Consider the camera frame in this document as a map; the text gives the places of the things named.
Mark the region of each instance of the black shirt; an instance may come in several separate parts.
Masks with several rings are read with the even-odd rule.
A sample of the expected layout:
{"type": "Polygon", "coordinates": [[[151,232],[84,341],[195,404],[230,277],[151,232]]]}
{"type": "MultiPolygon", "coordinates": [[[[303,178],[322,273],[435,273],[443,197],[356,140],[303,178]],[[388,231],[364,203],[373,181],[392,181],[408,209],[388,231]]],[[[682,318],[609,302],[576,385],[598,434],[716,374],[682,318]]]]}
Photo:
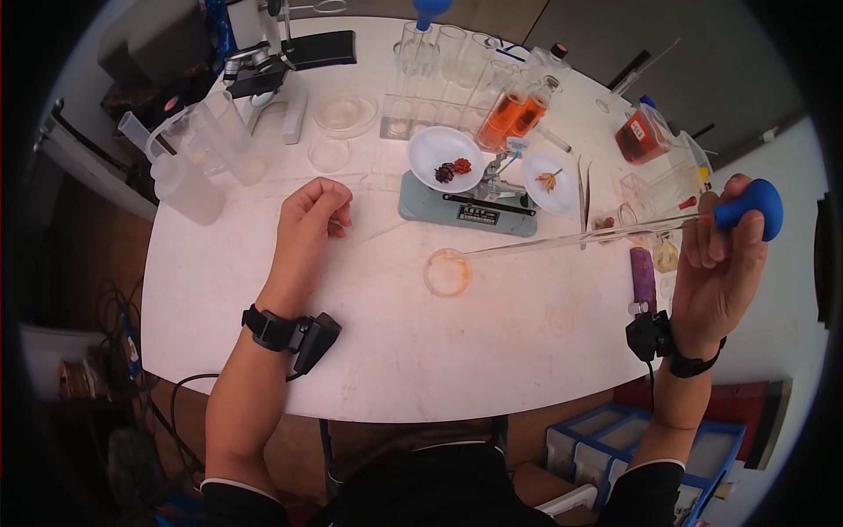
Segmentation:
{"type": "MultiPolygon", "coordinates": [[[[615,483],[598,526],[674,524],[685,473],[662,461],[637,467],[615,483]]],[[[232,481],[202,484],[205,525],[289,526],[284,507],[232,481]]],[[[502,453],[488,444],[448,445],[385,456],[361,469],[309,527],[500,525],[554,527],[556,521],[515,495],[502,453]]]]}

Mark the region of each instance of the red liquid container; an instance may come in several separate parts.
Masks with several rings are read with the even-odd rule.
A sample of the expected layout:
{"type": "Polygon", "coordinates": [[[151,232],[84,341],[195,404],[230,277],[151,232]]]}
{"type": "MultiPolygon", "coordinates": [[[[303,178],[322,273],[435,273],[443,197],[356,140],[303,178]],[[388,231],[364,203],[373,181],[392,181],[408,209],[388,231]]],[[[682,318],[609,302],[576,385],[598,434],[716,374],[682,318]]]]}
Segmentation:
{"type": "Polygon", "coordinates": [[[624,159],[632,164],[645,164],[674,147],[670,140],[672,136],[662,115],[651,106],[641,104],[641,109],[615,134],[615,140],[624,159]]]}

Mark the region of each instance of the orange liquid residue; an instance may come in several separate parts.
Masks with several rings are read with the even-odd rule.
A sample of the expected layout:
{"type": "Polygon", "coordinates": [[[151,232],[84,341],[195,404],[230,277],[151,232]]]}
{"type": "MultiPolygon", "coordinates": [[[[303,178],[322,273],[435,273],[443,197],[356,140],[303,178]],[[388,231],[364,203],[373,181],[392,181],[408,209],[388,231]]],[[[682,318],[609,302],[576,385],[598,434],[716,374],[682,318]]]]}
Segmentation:
{"type": "Polygon", "coordinates": [[[507,127],[521,114],[524,101],[518,94],[508,93],[489,114],[477,136],[480,144],[490,147],[498,143],[507,127]]]}
{"type": "Polygon", "coordinates": [[[547,111],[548,101],[540,97],[530,97],[524,105],[524,111],[521,112],[515,122],[507,130],[507,137],[524,137],[527,132],[539,122],[541,116],[547,111]]]}

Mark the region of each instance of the glass dropper pipette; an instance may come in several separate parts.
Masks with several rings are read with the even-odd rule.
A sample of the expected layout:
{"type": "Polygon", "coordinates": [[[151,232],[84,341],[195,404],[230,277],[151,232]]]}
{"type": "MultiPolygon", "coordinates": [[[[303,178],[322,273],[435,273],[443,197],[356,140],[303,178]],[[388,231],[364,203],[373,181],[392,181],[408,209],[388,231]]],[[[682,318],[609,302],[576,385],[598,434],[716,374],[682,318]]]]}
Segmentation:
{"type": "Polygon", "coordinates": [[[663,233],[669,230],[682,229],[696,222],[703,222],[708,225],[716,224],[720,229],[728,229],[736,227],[740,218],[751,210],[760,211],[764,215],[763,240],[769,241],[775,238],[781,229],[781,221],[784,215],[781,206],[781,197],[769,181],[752,180],[738,199],[733,202],[717,205],[711,212],[694,212],[692,214],[636,223],[624,227],[598,229],[588,233],[569,234],[556,238],[492,247],[490,249],[472,250],[471,252],[461,254],[455,252],[450,257],[461,260],[475,260],[490,256],[513,255],[530,250],[554,249],[566,245],[580,245],[595,241],[630,238],[643,234],[663,233]]]}
{"type": "Polygon", "coordinates": [[[656,58],[652,59],[650,62],[645,64],[644,67],[642,67],[640,70],[633,70],[633,71],[629,72],[629,74],[627,74],[626,77],[624,77],[623,80],[621,80],[618,83],[618,85],[615,86],[615,88],[612,89],[612,91],[609,92],[609,95],[606,96],[606,100],[596,99],[594,102],[597,103],[597,106],[603,111],[603,113],[608,114],[609,113],[609,105],[611,105],[619,97],[621,97],[621,95],[623,95],[624,92],[630,86],[632,86],[632,83],[634,83],[636,80],[638,80],[641,77],[642,73],[644,73],[644,71],[647,68],[649,68],[650,66],[655,64],[658,61],[658,59],[662,58],[668,51],[674,49],[676,47],[676,45],[679,44],[680,40],[682,40],[682,37],[676,37],[676,40],[674,40],[673,42],[670,43],[670,46],[668,46],[668,49],[662,51],[662,53],[659,56],[657,56],[656,58]]]}

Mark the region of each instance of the red dropper bulb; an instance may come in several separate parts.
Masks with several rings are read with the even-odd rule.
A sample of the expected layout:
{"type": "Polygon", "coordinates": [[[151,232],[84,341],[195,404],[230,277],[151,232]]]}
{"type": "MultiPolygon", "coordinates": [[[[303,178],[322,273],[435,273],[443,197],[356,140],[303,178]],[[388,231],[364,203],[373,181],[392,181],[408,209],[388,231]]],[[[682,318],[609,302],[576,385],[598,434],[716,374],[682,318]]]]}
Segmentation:
{"type": "Polygon", "coordinates": [[[693,207],[694,205],[696,205],[696,196],[691,196],[679,204],[679,210],[685,210],[686,208],[693,207]]]}

